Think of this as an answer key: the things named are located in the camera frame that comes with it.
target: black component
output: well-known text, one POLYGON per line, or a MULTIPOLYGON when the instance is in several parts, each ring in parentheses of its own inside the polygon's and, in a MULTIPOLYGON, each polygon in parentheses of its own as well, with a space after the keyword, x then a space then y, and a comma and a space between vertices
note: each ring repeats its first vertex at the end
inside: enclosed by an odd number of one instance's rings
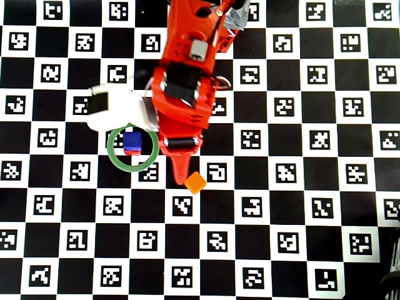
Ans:
POLYGON ((99 113, 108 110, 108 92, 93 95, 88 98, 87 114, 99 113))
POLYGON ((194 139, 191 137, 189 139, 169 139, 168 148, 169 149, 191 149, 195 146, 194 139))
POLYGON ((200 80, 200 69, 173 62, 167 68, 165 95, 182 99, 194 108, 196 106, 194 91, 200 80))

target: table surface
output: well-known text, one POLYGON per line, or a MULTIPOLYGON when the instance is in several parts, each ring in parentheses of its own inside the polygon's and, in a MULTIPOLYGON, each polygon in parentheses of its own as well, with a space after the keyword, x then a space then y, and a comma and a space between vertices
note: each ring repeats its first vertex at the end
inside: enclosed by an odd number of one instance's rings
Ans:
POLYGON ((116 169, 85 123, 88 88, 143 93, 166 2, 0 2, 0 299, 371 299, 400 209, 398 0, 251 0, 195 196, 163 155, 116 169))

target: blue block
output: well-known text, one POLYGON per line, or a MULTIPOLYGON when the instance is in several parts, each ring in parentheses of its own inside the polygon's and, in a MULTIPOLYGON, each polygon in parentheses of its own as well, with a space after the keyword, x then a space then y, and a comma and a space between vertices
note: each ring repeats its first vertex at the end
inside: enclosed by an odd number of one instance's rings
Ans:
POLYGON ((142 151, 142 134, 140 131, 124 132, 124 150, 142 151))

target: orange cube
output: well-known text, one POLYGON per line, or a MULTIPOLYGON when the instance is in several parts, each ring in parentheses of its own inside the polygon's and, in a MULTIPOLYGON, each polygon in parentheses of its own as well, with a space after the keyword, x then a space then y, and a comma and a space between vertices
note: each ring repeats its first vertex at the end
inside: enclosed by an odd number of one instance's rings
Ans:
POLYGON ((194 172, 185 180, 185 186, 196 195, 199 191, 204 189, 207 182, 201 177, 200 173, 194 172))

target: green hoop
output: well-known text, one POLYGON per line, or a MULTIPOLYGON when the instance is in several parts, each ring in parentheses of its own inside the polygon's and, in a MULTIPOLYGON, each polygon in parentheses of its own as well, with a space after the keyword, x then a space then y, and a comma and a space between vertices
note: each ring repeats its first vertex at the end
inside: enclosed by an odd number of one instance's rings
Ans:
POLYGON ((146 131, 151 138, 152 141, 152 151, 150 154, 150 157, 145 161, 144 163, 138 165, 138 166, 130 166, 128 164, 124 164, 122 161, 118 159, 118 157, 115 155, 115 150, 114 150, 114 140, 117 137, 117 135, 124 129, 130 128, 130 127, 136 127, 135 125, 128 123, 127 126, 117 128, 113 131, 111 131, 110 137, 108 138, 107 141, 107 153, 108 157, 110 158, 111 162, 120 170, 123 170, 125 172, 140 172, 145 169, 147 169, 149 166, 153 164, 153 162, 156 160, 157 155, 160 151, 160 146, 158 144, 158 137, 157 134, 154 131, 146 131))

